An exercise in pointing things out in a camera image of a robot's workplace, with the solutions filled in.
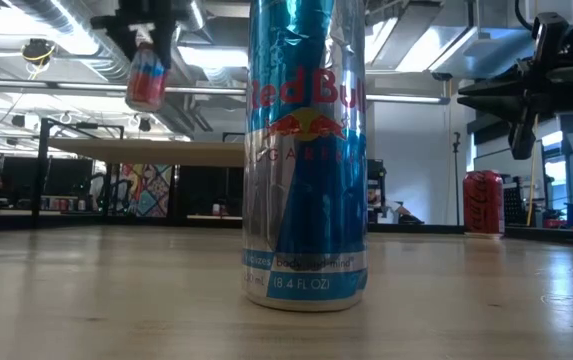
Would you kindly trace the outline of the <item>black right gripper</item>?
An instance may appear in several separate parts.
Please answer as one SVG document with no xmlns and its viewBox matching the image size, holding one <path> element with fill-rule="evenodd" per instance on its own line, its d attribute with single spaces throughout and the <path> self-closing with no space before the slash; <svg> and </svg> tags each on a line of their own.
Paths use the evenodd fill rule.
<svg viewBox="0 0 573 360">
<path fill-rule="evenodd" d="M 536 122 L 573 112 L 573 52 L 538 50 L 517 60 L 510 74 L 513 80 L 487 79 L 460 88 L 457 102 L 510 122 L 512 156 L 526 160 L 536 141 Z"/>
</svg>

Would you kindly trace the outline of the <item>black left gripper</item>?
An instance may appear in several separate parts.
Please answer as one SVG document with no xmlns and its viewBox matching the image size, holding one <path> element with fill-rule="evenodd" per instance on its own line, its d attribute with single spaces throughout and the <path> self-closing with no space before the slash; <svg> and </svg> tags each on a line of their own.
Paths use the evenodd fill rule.
<svg viewBox="0 0 573 360">
<path fill-rule="evenodd" d="M 179 10 L 172 0 L 118 0 L 112 15 L 94 16 L 90 20 L 93 29 L 129 29 L 135 32 L 135 48 L 141 44 L 153 45 L 155 30 L 155 53 L 166 70 L 171 68 L 171 50 L 174 27 L 156 28 L 153 24 L 171 23 L 179 20 Z"/>
</svg>

